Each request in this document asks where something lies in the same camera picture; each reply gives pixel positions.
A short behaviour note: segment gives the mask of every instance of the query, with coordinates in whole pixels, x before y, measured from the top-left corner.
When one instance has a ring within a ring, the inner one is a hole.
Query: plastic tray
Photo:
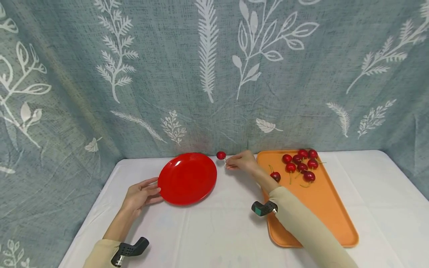
[[[291,191],[306,207],[308,207],[334,234],[335,238],[343,247],[354,247],[359,243],[359,235],[351,219],[329,178],[323,164],[312,171],[316,175],[316,180],[309,188],[302,175],[298,171],[292,173],[292,184],[289,184],[289,173],[285,171],[286,164],[281,157],[284,154],[294,156],[297,150],[290,151],[262,151],[257,155],[259,165],[269,174],[270,167],[281,175],[280,185]],[[265,202],[268,201],[268,194],[263,191]],[[267,216],[268,233],[271,240],[280,247],[302,247],[302,245],[291,235],[277,220],[273,213]]]

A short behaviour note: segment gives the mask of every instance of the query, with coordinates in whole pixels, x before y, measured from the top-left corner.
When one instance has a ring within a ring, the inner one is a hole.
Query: table
[[[381,151],[320,153],[358,233],[348,249],[361,268],[429,267],[429,202]],[[127,243],[150,241],[123,267],[316,268],[304,249],[275,246],[266,221],[251,204],[263,201],[259,187],[243,172],[218,170],[213,192],[201,203],[178,208],[161,203],[145,209]],[[95,242],[118,211],[127,188],[156,177],[170,158],[120,161],[110,175],[60,268],[82,267]]]

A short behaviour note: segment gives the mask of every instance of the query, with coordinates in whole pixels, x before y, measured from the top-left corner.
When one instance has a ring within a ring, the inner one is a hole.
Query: curtain
[[[382,150],[429,197],[429,0],[0,1],[0,266],[56,267],[124,158]]]

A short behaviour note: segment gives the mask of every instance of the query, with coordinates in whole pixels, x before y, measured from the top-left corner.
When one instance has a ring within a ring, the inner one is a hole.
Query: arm
[[[229,158],[227,168],[245,170],[269,193],[270,200],[278,206],[275,216],[279,222],[303,245],[320,268],[358,268],[329,229],[288,189],[265,173],[250,151]]]
[[[142,208],[163,200],[159,196],[160,188],[155,183],[157,180],[158,178],[145,180],[128,189],[122,207],[108,227],[103,239],[95,244],[83,268],[115,268],[110,261],[117,253],[119,244],[125,241]]]

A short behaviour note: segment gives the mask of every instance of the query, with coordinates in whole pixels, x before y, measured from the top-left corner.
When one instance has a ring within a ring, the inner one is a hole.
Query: long sleeve
[[[320,268],[358,268],[329,229],[288,189],[278,187],[269,197],[278,206],[277,219]]]
[[[83,268],[116,268],[110,261],[117,253],[119,244],[118,241],[99,240],[85,260]]]

